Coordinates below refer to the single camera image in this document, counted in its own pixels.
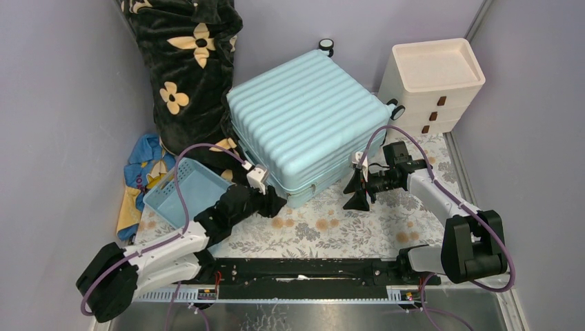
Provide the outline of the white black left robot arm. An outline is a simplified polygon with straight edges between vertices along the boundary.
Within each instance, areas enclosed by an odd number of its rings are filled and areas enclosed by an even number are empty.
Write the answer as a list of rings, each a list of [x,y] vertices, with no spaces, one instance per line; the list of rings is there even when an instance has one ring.
[[[285,204],[272,186],[261,192],[232,184],[184,229],[146,244],[123,248],[115,242],[104,245],[75,283],[82,295],[81,313],[104,323],[146,292],[191,279],[208,282],[214,274],[209,247],[228,238],[233,227],[248,217],[275,217]]]

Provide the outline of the black floral plush blanket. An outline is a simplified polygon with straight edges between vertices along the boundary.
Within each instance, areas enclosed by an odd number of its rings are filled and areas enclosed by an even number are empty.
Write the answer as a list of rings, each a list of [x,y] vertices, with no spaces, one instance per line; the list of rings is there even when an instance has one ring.
[[[145,65],[162,146],[195,159],[228,181],[246,183],[227,94],[237,34],[234,1],[121,1]]]

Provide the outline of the light blue ribbed suitcase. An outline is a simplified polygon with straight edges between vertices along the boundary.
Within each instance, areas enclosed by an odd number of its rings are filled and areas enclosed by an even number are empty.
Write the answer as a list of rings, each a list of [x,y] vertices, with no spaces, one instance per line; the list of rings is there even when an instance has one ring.
[[[354,153],[375,155],[385,139],[381,127],[405,112],[320,49],[234,87],[227,100],[239,145],[268,168],[267,183],[291,208],[345,177]]]

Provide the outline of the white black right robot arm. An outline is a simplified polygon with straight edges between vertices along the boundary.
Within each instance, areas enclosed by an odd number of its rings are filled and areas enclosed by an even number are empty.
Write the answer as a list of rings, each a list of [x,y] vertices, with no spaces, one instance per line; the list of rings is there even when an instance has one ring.
[[[388,165],[379,172],[368,169],[363,152],[350,156],[354,174],[344,189],[351,195],[344,209],[368,211],[378,193],[402,189],[419,199],[444,227],[441,245],[399,251],[395,273],[402,283],[412,284],[427,274],[442,274],[453,283],[477,283],[505,273],[515,280],[496,211],[480,210],[447,190],[427,160],[414,160],[404,142],[392,143],[383,151]]]

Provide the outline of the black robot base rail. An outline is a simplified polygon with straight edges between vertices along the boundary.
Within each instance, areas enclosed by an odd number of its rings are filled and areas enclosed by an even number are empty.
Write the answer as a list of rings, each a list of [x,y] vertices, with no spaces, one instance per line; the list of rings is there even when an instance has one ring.
[[[397,259],[218,258],[209,275],[171,283],[138,297],[139,302],[187,303],[206,309],[215,303],[419,305],[422,284],[401,250]]]

